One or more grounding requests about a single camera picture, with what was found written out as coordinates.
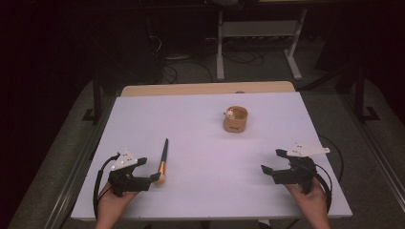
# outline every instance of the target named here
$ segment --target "desk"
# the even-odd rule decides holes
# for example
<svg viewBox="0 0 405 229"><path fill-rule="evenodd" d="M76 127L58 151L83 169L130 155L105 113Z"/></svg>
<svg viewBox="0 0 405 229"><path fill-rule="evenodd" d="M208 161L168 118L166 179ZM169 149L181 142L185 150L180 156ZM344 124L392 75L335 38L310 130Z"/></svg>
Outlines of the desk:
<svg viewBox="0 0 405 229"><path fill-rule="evenodd" d="M223 112L232 105L249 111L241 134L223 129ZM149 176L158 170L166 138L170 141L166 182L152 184L148 192L140 193L124 219L300 217L285 187L274 184L260 165L289 168L286 159L276 156L276 149L288 150L297 140L320 142L301 95L289 82L256 82L125 88L111 112L72 218L95 219L92 195L96 172L106 159L128 148L136 157L148 157L135 176ZM312 158L332 178L330 217L351 216L327 157Z"/></svg>

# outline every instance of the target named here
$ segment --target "small container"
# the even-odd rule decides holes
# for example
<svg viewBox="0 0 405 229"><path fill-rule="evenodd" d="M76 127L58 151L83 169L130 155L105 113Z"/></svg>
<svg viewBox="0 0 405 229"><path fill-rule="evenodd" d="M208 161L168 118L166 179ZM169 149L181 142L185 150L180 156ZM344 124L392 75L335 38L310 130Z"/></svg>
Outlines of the small container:
<svg viewBox="0 0 405 229"><path fill-rule="evenodd" d="M241 133L245 130L247 121L247 109L232 106L225 112L224 129L230 133Z"/></svg>

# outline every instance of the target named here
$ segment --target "makeup brush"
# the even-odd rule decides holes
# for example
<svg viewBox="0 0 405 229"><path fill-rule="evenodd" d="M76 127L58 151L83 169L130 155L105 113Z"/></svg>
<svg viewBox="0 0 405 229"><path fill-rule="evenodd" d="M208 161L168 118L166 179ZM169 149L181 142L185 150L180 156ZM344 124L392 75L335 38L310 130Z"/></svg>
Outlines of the makeup brush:
<svg viewBox="0 0 405 229"><path fill-rule="evenodd" d="M166 141L164 142L163 153L161 153L161 161L159 166L160 178L157 181L155 181L156 184L163 184L164 181L166 181L165 172L166 172L166 159L168 147L169 147L169 140L166 138Z"/></svg>

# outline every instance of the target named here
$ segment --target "person's right hand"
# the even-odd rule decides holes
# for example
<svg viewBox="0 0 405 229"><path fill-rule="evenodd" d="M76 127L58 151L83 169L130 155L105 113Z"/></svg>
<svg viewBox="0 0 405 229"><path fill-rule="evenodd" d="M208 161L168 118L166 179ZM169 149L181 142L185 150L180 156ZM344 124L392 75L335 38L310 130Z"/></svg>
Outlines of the person's right hand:
<svg viewBox="0 0 405 229"><path fill-rule="evenodd" d="M297 185L286 184L285 186L314 229L330 228L326 195L316 178L312 180L310 192L306 195L303 194L301 187Z"/></svg>

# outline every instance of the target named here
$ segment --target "floor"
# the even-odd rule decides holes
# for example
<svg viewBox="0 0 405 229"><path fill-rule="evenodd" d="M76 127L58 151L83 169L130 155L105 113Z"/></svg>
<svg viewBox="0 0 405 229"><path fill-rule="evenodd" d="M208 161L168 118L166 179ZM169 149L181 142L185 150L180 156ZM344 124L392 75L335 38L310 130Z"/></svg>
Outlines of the floor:
<svg viewBox="0 0 405 229"><path fill-rule="evenodd" d="M295 53L303 80L295 81L283 54L288 42L229 41L224 56L225 82L287 80L300 88L325 74L314 69L323 41L304 40ZM161 84L216 82L213 50L191 57L187 52L176 51L167 57ZM404 228L403 198L402 202L398 200L404 194L401 184L405 183L405 128L385 103L382 93L369 81L365 87L365 107L375 109L380 120L359 123L352 112L353 90L338 94L334 89L338 79L301 92L321 142L331 149L329 160L334 172L343 175L341 187L353 212L350 218L331 219L331 225L346 229ZM107 94L102 96L103 115L94 125L82 120L86 111L93 108L92 83L82 91L9 228L94 228L93 222L71 219L69 215L114 99ZM272 220L270 224L277 229L286 228L291 222L292 219ZM144 228L149 223L123 220L116 228ZM152 228L194 229L200 225L195 221L153 222ZM248 229L258 225L255 220L213 221L210 228ZM301 219L293 228L309 225Z"/></svg>

